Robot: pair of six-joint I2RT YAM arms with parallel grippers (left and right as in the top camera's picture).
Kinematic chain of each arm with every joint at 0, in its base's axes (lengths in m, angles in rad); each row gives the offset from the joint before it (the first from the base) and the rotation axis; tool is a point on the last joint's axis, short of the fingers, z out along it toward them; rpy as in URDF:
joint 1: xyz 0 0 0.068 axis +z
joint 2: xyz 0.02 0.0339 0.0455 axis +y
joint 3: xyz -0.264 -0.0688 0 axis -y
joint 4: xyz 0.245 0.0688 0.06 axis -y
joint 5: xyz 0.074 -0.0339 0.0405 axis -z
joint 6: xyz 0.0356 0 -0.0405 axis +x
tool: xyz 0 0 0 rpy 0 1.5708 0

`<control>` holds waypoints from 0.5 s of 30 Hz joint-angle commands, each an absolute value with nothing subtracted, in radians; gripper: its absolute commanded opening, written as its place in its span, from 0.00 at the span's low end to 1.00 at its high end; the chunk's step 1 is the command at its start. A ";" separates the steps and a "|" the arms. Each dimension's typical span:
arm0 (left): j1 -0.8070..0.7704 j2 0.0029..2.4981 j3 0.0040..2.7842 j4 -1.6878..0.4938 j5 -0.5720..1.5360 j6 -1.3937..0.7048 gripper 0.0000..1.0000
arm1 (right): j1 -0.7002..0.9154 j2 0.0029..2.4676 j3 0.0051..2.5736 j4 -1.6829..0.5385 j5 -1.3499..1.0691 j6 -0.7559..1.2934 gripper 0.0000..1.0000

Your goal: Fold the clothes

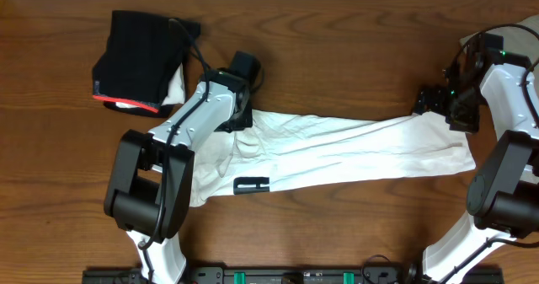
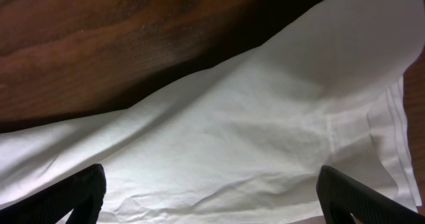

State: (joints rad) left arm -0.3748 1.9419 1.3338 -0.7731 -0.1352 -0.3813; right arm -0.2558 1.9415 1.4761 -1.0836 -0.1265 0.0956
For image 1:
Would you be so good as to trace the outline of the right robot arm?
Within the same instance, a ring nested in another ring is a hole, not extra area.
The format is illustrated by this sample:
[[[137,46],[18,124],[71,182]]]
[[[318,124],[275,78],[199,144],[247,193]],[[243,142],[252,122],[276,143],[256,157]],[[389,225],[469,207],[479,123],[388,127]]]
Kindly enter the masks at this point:
[[[532,63],[500,49],[467,54],[454,62],[447,86],[421,94],[418,105],[445,116],[452,130],[478,131],[478,107],[486,104],[497,143],[468,186],[466,211],[407,274],[408,283],[496,283],[497,271],[475,271],[496,249],[535,249],[524,239],[538,230],[538,98]]]

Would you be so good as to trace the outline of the white t-shirt black logo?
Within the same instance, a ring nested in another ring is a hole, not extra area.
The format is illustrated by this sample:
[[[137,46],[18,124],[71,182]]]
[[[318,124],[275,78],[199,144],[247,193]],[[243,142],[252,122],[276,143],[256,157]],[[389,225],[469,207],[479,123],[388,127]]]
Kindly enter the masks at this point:
[[[433,112],[359,121],[256,110],[252,127],[214,132],[196,153],[190,205],[232,196],[235,184],[257,178],[272,192],[475,167],[466,135]]]

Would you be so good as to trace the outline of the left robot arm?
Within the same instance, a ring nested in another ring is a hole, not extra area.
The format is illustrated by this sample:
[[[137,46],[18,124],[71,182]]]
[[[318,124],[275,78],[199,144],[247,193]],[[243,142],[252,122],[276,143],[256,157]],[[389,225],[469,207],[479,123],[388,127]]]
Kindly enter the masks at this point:
[[[189,210],[195,153],[214,131],[245,128],[258,75],[213,69],[168,120],[147,133],[129,130],[120,139],[104,212],[135,243],[147,282],[181,279],[187,262],[179,229]]]

